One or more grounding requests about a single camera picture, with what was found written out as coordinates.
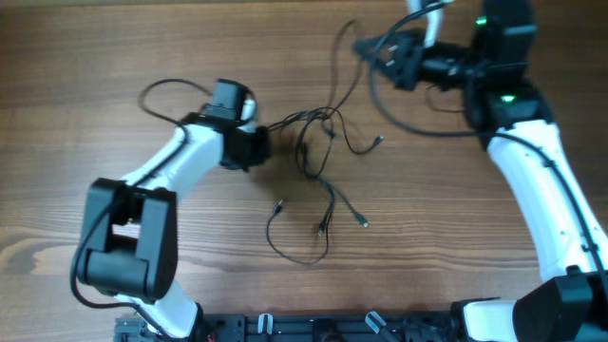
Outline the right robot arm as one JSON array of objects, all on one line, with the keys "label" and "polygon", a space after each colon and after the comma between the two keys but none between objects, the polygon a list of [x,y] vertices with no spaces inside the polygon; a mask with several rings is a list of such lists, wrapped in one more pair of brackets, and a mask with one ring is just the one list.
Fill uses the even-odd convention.
[{"label": "right robot arm", "polygon": [[537,26],[527,1],[486,1],[469,46],[438,40],[444,3],[412,1],[408,17],[354,43],[396,88],[424,82],[463,95],[466,137],[506,179],[535,244],[541,285],[516,300],[454,302],[446,341],[603,341],[607,337],[607,236],[573,174],[541,91],[527,78]]}]

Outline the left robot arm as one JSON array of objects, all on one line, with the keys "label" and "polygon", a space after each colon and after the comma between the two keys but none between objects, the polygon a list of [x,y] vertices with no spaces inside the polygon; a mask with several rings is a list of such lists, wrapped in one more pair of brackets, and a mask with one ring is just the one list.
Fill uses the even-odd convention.
[{"label": "left robot arm", "polygon": [[178,205],[216,167],[247,172],[271,156],[268,129],[258,123],[254,92],[218,79],[210,102],[171,123],[171,140],[119,180],[89,187],[69,286],[84,306],[129,308],[156,341],[210,341],[201,305],[175,279]]}]

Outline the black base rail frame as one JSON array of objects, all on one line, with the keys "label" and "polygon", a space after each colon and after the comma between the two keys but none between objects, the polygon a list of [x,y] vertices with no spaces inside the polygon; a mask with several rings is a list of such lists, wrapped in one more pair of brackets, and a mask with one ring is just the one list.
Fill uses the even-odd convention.
[{"label": "black base rail frame", "polygon": [[457,341],[458,324],[450,313],[384,315],[374,329],[363,315],[246,316],[208,314],[205,341]]}]

